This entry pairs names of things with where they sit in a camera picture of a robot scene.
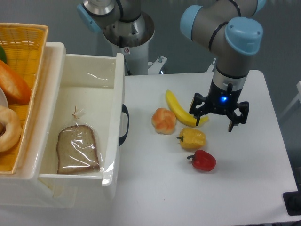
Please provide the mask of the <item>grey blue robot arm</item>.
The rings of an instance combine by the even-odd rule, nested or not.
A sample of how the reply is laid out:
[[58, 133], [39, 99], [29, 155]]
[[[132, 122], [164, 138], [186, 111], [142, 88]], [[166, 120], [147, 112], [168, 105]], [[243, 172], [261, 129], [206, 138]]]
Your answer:
[[[265, 3], [218, 0], [208, 8], [189, 6], [183, 13], [181, 33], [218, 58], [208, 95], [196, 93], [191, 102], [189, 114], [195, 125], [209, 113], [227, 116], [229, 129], [246, 123], [249, 103], [238, 99], [263, 36], [262, 26], [252, 17]], [[146, 72], [148, 44], [155, 28], [140, 1], [85, 0], [77, 12], [89, 30], [104, 34], [113, 53], [125, 56], [129, 73]]]

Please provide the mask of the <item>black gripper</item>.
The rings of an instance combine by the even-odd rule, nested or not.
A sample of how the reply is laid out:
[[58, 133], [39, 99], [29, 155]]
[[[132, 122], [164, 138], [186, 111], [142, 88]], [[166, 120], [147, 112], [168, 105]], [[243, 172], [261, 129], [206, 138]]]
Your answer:
[[240, 90], [229, 91], [228, 86], [223, 90], [214, 82], [211, 82], [207, 97], [199, 93], [195, 93], [190, 104], [189, 114], [196, 119], [196, 126], [199, 125], [200, 118], [208, 113], [226, 115], [230, 119], [228, 132], [231, 132], [233, 127], [238, 124], [245, 124], [249, 114], [249, 102], [238, 102], [241, 94]]

